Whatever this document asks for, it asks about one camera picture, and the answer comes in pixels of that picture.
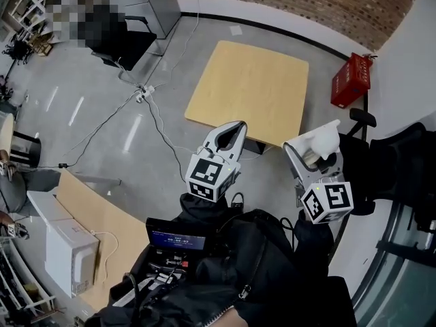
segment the black office chair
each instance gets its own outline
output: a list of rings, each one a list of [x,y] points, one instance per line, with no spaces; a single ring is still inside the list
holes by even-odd
[[[149,32],[127,30],[126,20],[143,22]],[[118,67],[120,81],[138,86],[138,82],[128,73],[154,43],[161,57],[163,52],[156,42],[157,36],[152,33],[145,17],[123,16],[110,11],[108,5],[96,5],[91,13],[87,13],[85,21],[79,24],[79,38],[93,52],[92,55],[102,59],[103,63]],[[125,73],[131,82],[121,78]]]
[[[368,113],[354,117],[358,125],[375,126],[375,118]],[[392,200],[412,207],[418,229],[428,232],[436,219],[436,133],[414,123],[371,144],[351,135],[340,137],[343,173],[352,186],[352,214],[371,214],[374,200]]]
[[[348,134],[339,134],[339,148],[343,156],[342,172],[352,187],[354,209],[351,214],[370,215],[374,212],[375,203],[373,200],[367,200],[368,184],[365,174],[369,168],[369,144],[354,135],[365,126],[376,127],[377,121],[372,114],[357,108],[350,109],[349,117],[356,121],[356,124]]]

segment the small screen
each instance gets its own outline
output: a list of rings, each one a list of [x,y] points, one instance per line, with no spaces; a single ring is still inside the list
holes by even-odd
[[[158,247],[203,250],[205,237],[152,231],[153,244]]]

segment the square table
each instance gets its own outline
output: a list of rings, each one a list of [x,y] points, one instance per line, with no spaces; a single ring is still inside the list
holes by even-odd
[[[220,41],[192,95],[185,118],[212,127],[245,121],[247,138],[281,146],[299,135],[308,74],[306,61]]]

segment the table leg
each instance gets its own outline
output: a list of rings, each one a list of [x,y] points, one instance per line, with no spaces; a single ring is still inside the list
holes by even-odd
[[[23,153],[22,151],[18,151],[18,150],[15,150],[15,149],[11,149],[11,155],[27,157],[27,159],[30,159],[30,155],[28,153]]]
[[[245,138],[244,149],[252,151],[253,153],[262,155],[264,153],[266,144]]]
[[[12,162],[18,162],[20,164],[22,163],[24,165],[31,165],[30,160],[21,159],[20,157],[11,156],[11,157],[9,157],[9,160],[11,160]]]
[[[31,136],[26,136],[25,134],[21,134],[20,132],[14,131],[14,136],[24,139],[24,140],[28,140],[32,143],[37,143],[37,144],[41,144],[41,141],[39,138],[34,138]]]

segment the gray floor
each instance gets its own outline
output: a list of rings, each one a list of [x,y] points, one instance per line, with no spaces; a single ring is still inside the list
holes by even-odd
[[[196,18],[181,19],[164,58],[148,84],[156,85],[169,80],[170,69],[183,52],[195,24]],[[304,42],[255,27],[241,25],[243,34],[233,36],[230,31],[232,25],[235,24],[201,19],[184,57],[173,71],[171,83],[159,87],[153,94],[165,121],[166,134],[175,145],[196,150],[210,130],[185,120],[184,112],[219,40],[259,46],[308,61],[309,83],[301,132],[333,119],[341,120],[339,131],[349,131],[353,122],[348,119],[348,111],[330,104],[332,77],[344,61]],[[157,62],[154,56],[144,59],[149,65]],[[83,144],[70,154],[64,154],[134,91],[133,87],[119,82],[117,74],[117,69],[92,57],[89,49],[65,43],[55,47],[49,57],[34,56],[29,64],[12,71],[10,80],[16,89],[14,101],[18,103],[26,92],[29,94],[29,101],[20,112],[18,130],[30,136],[39,133],[43,144],[41,165],[75,162],[83,150]],[[57,94],[48,109],[56,87]],[[84,97],[83,103],[69,126],[81,97]],[[361,108],[362,102],[358,101],[354,106]],[[140,124],[130,149],[123,151],[126,137],[138,117]],[[178,149],[177,153],[185,173],[191,153],[183,149]],[[250,157],[255,155],[243,152],[242,158]],[[245,195],[247,210],[263,208],[278,218],[288,217],[295,223],[298,211],[295,207],[294,182],[280,149],[271,149],[254,160],[242,160],[241,165],[242,174],[230,189],[230,197],[234,192],[241,191]],[[172,151],[156,132],[148,106],[137,104],[134,99],[100,130],[72,170],[122,179],[119,190],[108,197],[142,221],[147,217],[175,217],[180,212],[178,198],[186,192]],[[339,223],[334,224],[333,232],[337,233],[338,229]],[[43,253],[31,250],[35,246],[33,241],[21,246],[28,247],[27,251],[39,258],[43,256]],[[34,259],[27,260],[32,266]],[[40,260],[35,260],[35,266],[40,263]]]

